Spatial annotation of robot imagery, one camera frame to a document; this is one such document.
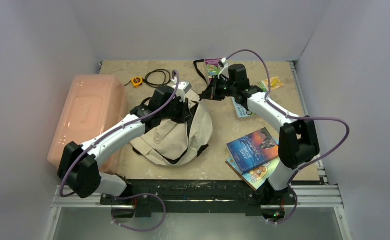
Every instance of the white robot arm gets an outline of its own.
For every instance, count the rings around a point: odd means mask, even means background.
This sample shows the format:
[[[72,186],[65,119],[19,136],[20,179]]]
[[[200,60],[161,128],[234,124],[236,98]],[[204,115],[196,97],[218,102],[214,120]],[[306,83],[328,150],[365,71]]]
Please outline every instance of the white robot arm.
[[[173,86],[157,88],[149,104],[141,103],[122,121],[99,136],[81,145],[75,142],[67,144],[62,154],[58,177],[62,180],[65,178],[66,184],[80,198],[88,197],[93,193],[120,196],[127,187],[126,181],[117,175],[101,173],[98,167],[128,142],[158,126],[162,119],[171,119],[177,123],[187,121],[190,113],[185,94],[191,86],[188,82],[179,83],[176,79],[173,82],[175,83]],[[172,97],[166,107],[146,118]]]

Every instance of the yellow tape measure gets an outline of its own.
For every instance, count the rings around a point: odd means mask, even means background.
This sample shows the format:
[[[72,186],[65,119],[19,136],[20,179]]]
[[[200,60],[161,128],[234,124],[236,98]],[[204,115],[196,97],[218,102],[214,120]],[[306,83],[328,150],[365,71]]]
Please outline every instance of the yellow tape measure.
[[[143,78],[137,76],[131,79],[131,83],[134,87],[139,87],[143,83]]]

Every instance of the gray wall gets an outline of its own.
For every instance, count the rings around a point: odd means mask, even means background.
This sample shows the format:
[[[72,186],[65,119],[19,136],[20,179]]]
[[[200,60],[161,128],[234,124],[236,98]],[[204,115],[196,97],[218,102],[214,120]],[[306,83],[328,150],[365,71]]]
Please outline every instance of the gray wall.
[[[41,238],[50,142],[73,76],[95,65],[68,0],[0,0],[0,239]]]
[[[390,1],[332,0],[298,63],[314,116],[351,126],[346,144],[324,160],[338,183],[354,239],[390,239]],[[318,127],[323,151],[343,127]]]
[[[71,0],[96,55],[109,60],[219,58],[244,48],[298,60],[329,2]]]

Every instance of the beige table surface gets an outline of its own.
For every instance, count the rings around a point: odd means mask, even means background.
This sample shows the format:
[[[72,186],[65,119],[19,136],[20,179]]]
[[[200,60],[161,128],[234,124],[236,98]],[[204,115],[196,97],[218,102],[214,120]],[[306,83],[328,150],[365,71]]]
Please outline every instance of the beige table surface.
[[[244,64],[251,85],[256,85],[260,80],[266,79],[265,70],[260,62],[238,61],[230,62]],[[292,71],[287,62],[267,62],[271,77],[279,77],[284,86],[273,90],[272,99],[287,110],[304,115],[298,91],[293,79]],[[205,90],[206,83],[196,74],[191,61],[127,61],[106,60],[103,61],[100,74],[115,74],[120,82],[127,83],[136,76],[144,77],[146,73],[155,69],[177,70],[181,81],[190,82],[192,90],[201,93]],[[205,72],[202,63],[199,69]],[[161,73],[152,74],[149,81],[161,83]],[[128,100],[127,113],[140,102],[151,97],[154,88],[142,85],[133,88],[131,84],[126,87]],[[278,139],[276,132],[268,123],[258,116],[238,118],[230,98],[223,101],[206,101],[206,106],[211,114],[213,123],[213,135],[209,147],[196,159],[180,167],[161,167],[151,163],[142,156],[135,154],[131,146],[127,144],[121,150],[117,173],[129,179],[170,179],[170,180],[240,180],[240,178],[225,164],[230,157],[226,143],[243,137],[251,132],[266,127],[273,137]],[[302,170],[297,181],[318,181],[319,176],[315,165]]]

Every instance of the black bag strap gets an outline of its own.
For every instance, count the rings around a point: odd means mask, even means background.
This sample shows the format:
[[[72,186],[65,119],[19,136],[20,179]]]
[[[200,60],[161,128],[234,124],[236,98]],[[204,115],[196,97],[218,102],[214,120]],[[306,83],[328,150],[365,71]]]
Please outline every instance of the black bag strap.
[[[200,60],[195,60],[193,61],[193,66],[195,67],[195,70],[196,70],[196,73],[202,78],[204,79],[205,83],[207,85],[209,85],[209,81],[207,80],[207,78],[204,76],[204,74],[201,73],[201,71],[198,69],[198,63],[202,63],[202,62],[205,62],[204,59],[200,59]]]

